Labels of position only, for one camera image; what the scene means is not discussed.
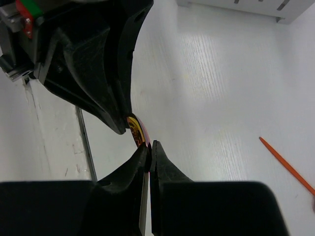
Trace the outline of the orange plastic spoon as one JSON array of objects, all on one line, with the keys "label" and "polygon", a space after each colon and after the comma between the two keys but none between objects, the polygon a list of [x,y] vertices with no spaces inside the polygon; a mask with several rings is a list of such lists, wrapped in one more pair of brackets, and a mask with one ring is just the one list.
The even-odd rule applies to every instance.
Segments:
[{"label": "orange plastic spoon", "polygon": [[259,137],[262,144],[277,159],[277,161],[305,188],[310,194],[315,195],[315,189],[287,162],[266,140]]}]

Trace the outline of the iridescent metal spoon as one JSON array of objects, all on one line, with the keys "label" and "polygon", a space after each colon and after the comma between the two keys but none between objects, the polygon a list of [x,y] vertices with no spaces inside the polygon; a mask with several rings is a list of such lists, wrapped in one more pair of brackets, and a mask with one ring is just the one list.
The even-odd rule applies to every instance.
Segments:
[{"label": "iridescent metal spoon", "polygon": [[141,146],[143,143],[149,147],[151,145],[150,137],[143,122],[135,114],[130,114],[126,120],[137,147]]}]

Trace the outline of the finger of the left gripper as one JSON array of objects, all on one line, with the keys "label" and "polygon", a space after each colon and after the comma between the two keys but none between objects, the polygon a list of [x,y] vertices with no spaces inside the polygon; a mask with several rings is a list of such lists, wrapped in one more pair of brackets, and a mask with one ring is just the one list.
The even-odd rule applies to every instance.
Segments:
[{"label": "finger of the left gripper", "polygon": [[40,18],[34,76],[124,134],[135,44],[151,0],[70,1]]}]

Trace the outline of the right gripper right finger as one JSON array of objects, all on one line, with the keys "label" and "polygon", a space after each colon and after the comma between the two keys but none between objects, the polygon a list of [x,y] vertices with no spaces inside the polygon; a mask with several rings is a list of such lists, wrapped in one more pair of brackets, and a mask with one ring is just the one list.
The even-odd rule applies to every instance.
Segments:
[{"label": "right gripper right finger", "polygon": [[270,188],[257,181],[196,182],[152,145],[152,233],[156,236],[286,236]]}]

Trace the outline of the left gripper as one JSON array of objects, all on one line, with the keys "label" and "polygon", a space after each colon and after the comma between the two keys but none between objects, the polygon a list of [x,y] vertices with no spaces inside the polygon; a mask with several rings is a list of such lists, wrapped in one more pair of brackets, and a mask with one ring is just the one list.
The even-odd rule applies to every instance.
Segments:
[{"label": "left gripper", "polygon": [[43,0],[2,0],[0,2],[0,68],[11,80],[33,77],[44,81],[36,62],[38,19],[44,15]]}]

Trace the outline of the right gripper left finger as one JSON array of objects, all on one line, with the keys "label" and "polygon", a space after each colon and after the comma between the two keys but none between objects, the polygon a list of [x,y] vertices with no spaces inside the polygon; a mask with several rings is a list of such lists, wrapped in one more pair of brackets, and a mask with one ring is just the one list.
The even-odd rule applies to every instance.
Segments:
[{"label": "right gripper left finger", "polygon": [[11,181],[0,185],[3,236],[142,236],[149,150],[99,181]]}]

